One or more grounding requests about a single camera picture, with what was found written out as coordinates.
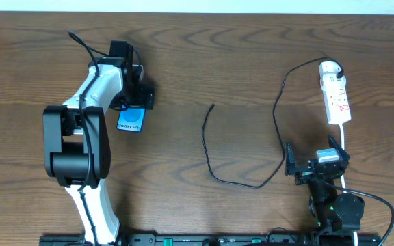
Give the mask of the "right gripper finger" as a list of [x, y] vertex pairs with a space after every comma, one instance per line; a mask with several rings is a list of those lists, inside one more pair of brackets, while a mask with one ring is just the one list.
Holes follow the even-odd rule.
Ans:
[[293, 155], [293, 150], [289, 142], [286, 143], [287, 156], [285, 162], [285, 175], [294, 176], [297, 172], [296, 160]]
[[334, 148], [339, 155], [340, 162], [348, 164], [350, 155], [337, 143], [336, 139], [332, 134], [328, 136], [328, 144], [330, 148]]

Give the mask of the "blue Galaxy S25 smartphone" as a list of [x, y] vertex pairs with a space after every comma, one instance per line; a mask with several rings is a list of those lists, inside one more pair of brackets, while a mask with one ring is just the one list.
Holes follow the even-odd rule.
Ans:
[[116, 128], [119, 131], [141, 132], [145, 113], [145, 109], [122, 106]]

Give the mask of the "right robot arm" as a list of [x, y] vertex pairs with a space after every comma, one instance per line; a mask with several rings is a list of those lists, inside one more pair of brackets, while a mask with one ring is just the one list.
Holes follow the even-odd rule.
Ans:
[[365, 202], [357, 195], [337, 192], [334, 181], [344, 175], [350, 156], [332, 135], [328, 143], [328, 149], [318, 150], [316, 157], [302, 167], [296, 165], [292, 147], [287, 143], [285, 175], [309, 188], [310, 210], [318, 222], [318, 229], [311, 233], [313, 244], [325, 245], [331, 240], [356, 244], [354, 233], [360, 230]]

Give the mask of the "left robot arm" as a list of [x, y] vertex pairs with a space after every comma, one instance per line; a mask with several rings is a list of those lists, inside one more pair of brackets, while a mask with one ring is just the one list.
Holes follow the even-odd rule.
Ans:
[[42, 115], [46, 173], [73, 199], [84, 232], [41, 236], [40, 245], [127, 244], [107, 190], [111, 148], [105, 115], [117, 111], [118, 130], [139, 133], [155, 90], [143, 81], [144, 67], [133, 62], [139, 54], [128, 42], [111, 41], [108, 53], [87, 51], [92, 60], [81, 87]]

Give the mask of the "white USB charger plug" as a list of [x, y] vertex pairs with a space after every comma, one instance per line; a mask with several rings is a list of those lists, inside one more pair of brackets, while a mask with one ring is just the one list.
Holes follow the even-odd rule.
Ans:
[[325, 74], [336, 74], [338, 77], [342, 77], [341, 73], [343, 69], [336, 61], [323, 61], [319, 65], [319, 75], [323, 77]]

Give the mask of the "white power strip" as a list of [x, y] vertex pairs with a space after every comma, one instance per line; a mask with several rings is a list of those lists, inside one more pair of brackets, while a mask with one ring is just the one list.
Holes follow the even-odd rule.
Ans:
[[345, 76], [337, 78], [336, 74], [326, 73], [321, 77], [320, 85], [324, 95], [328, 123], [340, 125], [350, 121], [352, 117], [345, 88]]

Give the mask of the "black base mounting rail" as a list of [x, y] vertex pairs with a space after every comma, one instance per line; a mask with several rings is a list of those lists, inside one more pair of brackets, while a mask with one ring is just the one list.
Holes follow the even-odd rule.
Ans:
[[[378, 245], [380, 236], [372, 234], [359, 234], [358, 245]], [[276, 232], [269, 236], [244, 235], [154, 235], [154, 234], [128, 234], [119, 236], [115, 243], [98, 245], [122, 246], [240, 246], [240, 245], [354, 245], [351, 236], [320, 237], [319, 244], [315, 244], [308, 234], [292, 234]], [[41, 236], [38, 245], [94, 245], [84, 240], [83, 236]]]

